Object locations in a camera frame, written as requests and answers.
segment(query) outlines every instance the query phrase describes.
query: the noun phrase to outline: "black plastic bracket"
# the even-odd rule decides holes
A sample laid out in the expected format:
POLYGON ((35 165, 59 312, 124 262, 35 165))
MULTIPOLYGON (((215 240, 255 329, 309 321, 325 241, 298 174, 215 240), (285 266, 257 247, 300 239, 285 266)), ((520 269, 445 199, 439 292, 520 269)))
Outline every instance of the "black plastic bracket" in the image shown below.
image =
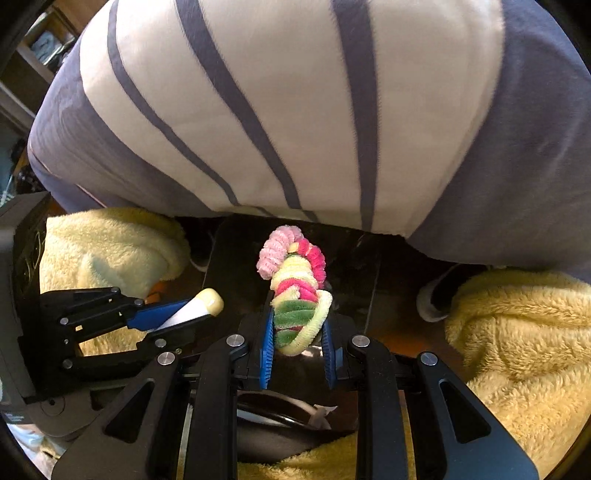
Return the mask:
POLYGON ((397 360, 376 341, 361 348, 349 341, 348 351, 365 369, 358 400, 357 479, 407 480, 397 360))
POLYGON ((65 452, 52 478, 153 479, 153 464, 148 460, 163 428, 177 367, 178 358, 171 352, 153 360, 65 452))
POLYGON ((509 471, 511 478, 538 478, 515 439, 445 363, 432 353, 421 354, 417 369, 448 459, 443 480, 501 480, 509 471))

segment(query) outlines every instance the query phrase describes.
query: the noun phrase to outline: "striped fabric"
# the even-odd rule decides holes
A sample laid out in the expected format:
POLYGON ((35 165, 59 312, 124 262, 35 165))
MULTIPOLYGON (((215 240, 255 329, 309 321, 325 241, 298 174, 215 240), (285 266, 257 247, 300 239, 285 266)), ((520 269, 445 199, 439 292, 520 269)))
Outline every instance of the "striped fabric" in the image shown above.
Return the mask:
POLYGON ((69 211, 311 220, 591 280, 590 123, 534 0, 111 0, 29 156, 69 211))
MULTIPOLYGON (((498 0, 113 0, 56 82, 81 82, 70 129, 92 116, 118 140, 102 164, 133 155, 211 212, 409 235, 488 111, 503 40, 498 0)), ((70 152, 107 153, 70 134, 70 152)), ((34 137, 99 205, 145 206, 48 166, 34 137)))

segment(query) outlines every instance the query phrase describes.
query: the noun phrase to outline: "blue stripe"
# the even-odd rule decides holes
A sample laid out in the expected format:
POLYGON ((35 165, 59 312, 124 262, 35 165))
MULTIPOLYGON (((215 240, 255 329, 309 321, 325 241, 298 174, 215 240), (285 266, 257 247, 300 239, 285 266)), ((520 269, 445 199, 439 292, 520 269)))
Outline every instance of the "blue stripe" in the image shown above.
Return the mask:
MULTIPOLYGON (((289 208, 301 210, 296 184, 273 147, 251 104, 236 84, 218 52, 203 18, 199 2, 196 0, 176 0, 176 2, 185 36, 213 87, 241 123, 248 138, 265 158, 269 168, 281 183, 289 208)), ((304 211, 304 213, 310 220, 318 220, 313 212, 304 211)))
POLYGON ((374 223, 378 176, 378 85, 374 39, 366 0, 332 0, 339 26, 357 136, 361 228, 374 223))
POLYGON ((148 121, 160 130, 166 139, 176 148, 187 160, 193 165, 199 168, 204 174, 215 181, 222 190, 226 193, 228 200, 234 206, 240 206, 236 195, 234 194, 229 183, 226 182, 217 172, 214 171, 209 165, 207 165, 195 152, 193 152, 185 142, 183 142, 177 134, 174 133, 173 129, 162 120, 156 112, 150 107, 150 104, 142 96, 134 81, 131 79, 125 66, 121 60, 119 47, 117 46, 116 29, 117 29, 117 9, 119 6, 119 0, 115 0, 111 5, 109 11, 109 27, 107 33, 107 49, 109 52, 109 60, 111 66, 115 72, 117 80, 123 87, 125 93, 129 96, 134 105, 138 110, 148 119, 148 121))

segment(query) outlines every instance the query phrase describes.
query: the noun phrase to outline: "blue gripper pad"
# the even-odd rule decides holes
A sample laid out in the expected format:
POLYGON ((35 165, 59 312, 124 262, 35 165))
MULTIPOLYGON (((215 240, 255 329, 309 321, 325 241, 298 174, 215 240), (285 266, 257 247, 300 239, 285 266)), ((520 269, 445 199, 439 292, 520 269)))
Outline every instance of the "blue gripper pad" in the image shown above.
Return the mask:
POLYGON ((336 355, 330 333, 329 318, 324 321, 322 326, 322 357, 324 358, 324 376, 329 388, 334 388, 336 386, 336 355))
POLYGON ((271 370, 273 368, 273 354, 275 353, 275 338, 273 328, 273 317, 275 311, 271 309, 269 311, 269 317, 267 318, 267 325, 265 327, 265 336, 262 341, 261 348, 261 389, 265 390, 271 379, 271 370))

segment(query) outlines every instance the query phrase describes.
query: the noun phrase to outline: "pink pipe cleaner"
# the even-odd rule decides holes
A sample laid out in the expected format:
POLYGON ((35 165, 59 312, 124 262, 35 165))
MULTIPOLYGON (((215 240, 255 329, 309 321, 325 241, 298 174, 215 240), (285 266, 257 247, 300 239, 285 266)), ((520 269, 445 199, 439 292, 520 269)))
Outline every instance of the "pink pipe cleaner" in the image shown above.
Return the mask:
POLYGON ((301 230, 296 226, 282 225, 275 229, 259 254, 259 261, 256 263, 259 275, 264 280, 270 280, 285 260, 290 245, 302 238, 301 230))

